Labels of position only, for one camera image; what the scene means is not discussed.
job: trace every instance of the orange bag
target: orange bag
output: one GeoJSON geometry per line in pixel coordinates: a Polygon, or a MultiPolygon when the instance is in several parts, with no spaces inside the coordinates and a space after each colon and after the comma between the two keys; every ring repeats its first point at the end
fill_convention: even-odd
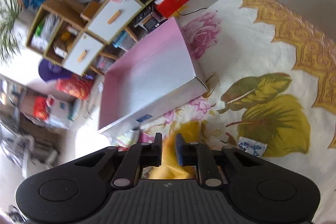
{"type": "Polygon", "coordinates": [[[58,79],[56,83],[57,90],[82,100],[89,97],[92,86],[93,80],[78,75],[73,75],[70,79],[58,79]]]}
{"type": "Polygon", "coordinates": [[[45,121],[49,117],[47,110],[47,98],[37,96],[34,104],[34,117],[40,121],[45,121]]]}

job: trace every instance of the white drawer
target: white drawer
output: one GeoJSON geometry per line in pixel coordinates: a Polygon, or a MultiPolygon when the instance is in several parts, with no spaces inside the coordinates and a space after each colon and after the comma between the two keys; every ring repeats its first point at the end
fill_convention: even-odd
{"type": "Polygon", "coordinates": [[[138,14],[143,7],[135,0],[125,0],[118,4],[109,1],[100,13],[90,22],[87,29],[98,35],[108,43],[125,25],[138,14]],[[110,18],[120,10],[120,15],[111,24],[108,24],[110,18]]]}
{"type": "Polygon", "coordinates": [[[63,63],[63,68],[78,75],[83,75],[95,56],[101,51],[104,45],[93,37],[82,34],[74,47],[68,53],[63,63]]]}

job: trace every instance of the cardboard box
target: cardboard box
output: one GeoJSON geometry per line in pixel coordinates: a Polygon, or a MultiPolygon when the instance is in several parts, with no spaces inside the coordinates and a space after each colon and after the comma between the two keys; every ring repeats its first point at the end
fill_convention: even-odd
{"type": "Polygon", "coordinates": [[[107,72],[98,133],[116,137],[207,91],[198,63],[171,18],[107,72]]]}

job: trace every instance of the cardboard box on floor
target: cardboard box on floor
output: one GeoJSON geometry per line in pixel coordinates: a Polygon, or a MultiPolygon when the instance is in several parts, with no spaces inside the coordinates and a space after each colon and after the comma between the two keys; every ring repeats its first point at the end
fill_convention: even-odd
{"type": "Polygon", "coordinates": [[[171,18],[106,73],[98,133],[117,137],[207,91],[198,63],[171,18]]]}

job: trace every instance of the purple hat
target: purple hat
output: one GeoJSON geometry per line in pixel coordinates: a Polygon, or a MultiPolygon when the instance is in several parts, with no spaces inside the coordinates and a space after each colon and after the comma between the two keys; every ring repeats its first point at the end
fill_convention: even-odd
{"type": "Polygon", "coordinates": [[[39,65],[39,75],[43,81],[48,82],[57,79],[70,79],[73,73],[52,62],[42,59],[39,65]]]}

